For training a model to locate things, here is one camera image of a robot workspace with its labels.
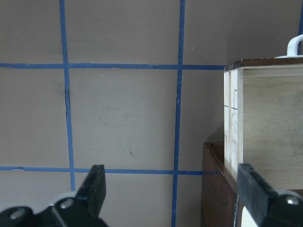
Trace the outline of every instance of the blue tape grid line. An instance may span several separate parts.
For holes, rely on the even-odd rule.
[[[303,1],[302,1],[302,6],[301,6],[301,15],[300,15],[300,22],[299,22],[299,31],[298,35],[303,34]],[[298,45],[298,55],[301,54],[301,44]]]
[[[71,176],[71,190],[76,190],[75,172],[74,172],[74,155],[72,147],[72,130],[71,130],[71,103],[70,103],[70,75],[67,59],[67,40],[65,28],[65,7],[64,0],[60,0],[60,27],[61,27],[61,41],[62,41],[62,56],[64,66],[64,84],[65,84],[65,105],[66,105],[66,128],[67,128],[67,141],[68,141],[68,154],[70,163],[70,176]]]
[[[179,138],[180,138],[180,118],[181,118],[182,73],[183,73],[182,66],[183,66],[183,50],[184,50],[184,20],[185,20],[185,0],[180,0],[179,45],[178,45],[178,66],[179,67],[178,67],[178,79],[177,79],[174,175],[173,175],[173,185],[172,185],[171,227],[176,226],[176,214],[177,214]]]
[[[31,172],[61,172],[69,173],[70,168],[56,167],[24,167],[24,166],[0,166],[0,171],[31,171]],[[90,169],[74,168],[74,173],[88,173]],[[174,175],[174,170],[153,170],[153,169],[105,169],[106,174],[151,174],[151,175]],[[178,171],[178,175],[202,176],[202,171]]]
[[[109,63],[68,63],[66,64],[10,64],[0,63],[2,68],[13,69],[138,69],[138,70],[223,70],[223,65],[149,65]]]

